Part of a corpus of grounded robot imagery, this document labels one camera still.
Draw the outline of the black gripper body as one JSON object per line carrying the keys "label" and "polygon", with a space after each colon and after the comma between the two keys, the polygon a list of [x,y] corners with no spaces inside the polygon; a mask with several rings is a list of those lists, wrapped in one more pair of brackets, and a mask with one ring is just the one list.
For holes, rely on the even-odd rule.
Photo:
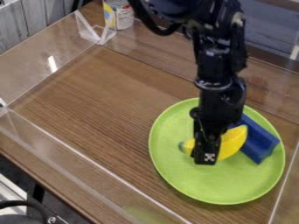
{"label": "black gripper body", "polygon": [[243,78],[235,78],[231,86],[222,91],[203,90],[199,105],[191,109],[194,136],[219,138],[230,125],[241,120],[247,97],[247,84]]}

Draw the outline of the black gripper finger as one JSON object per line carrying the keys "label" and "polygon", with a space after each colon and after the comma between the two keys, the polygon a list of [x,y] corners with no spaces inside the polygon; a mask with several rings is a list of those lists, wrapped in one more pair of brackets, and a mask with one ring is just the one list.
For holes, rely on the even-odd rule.
{"label": "black gripper finger", "polygon": [[223,129],[213,123],[203,123],[194,119],[194,139],[191,156],[197,165],[215,165],[221,154],[221,135]]}

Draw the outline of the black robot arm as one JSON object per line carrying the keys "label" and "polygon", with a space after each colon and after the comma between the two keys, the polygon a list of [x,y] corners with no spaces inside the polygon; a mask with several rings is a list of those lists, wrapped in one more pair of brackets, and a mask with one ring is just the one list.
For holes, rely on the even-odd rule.
{"label": "black robot arm", "polygon": [[198,65],[194,81],[199,106],[191,109],[194,163],[215,165],[222,135],[239,122],[247,84],[239,72],[247,67],[246,19],[239,0],[142,0],[146,11],[185,29]]}

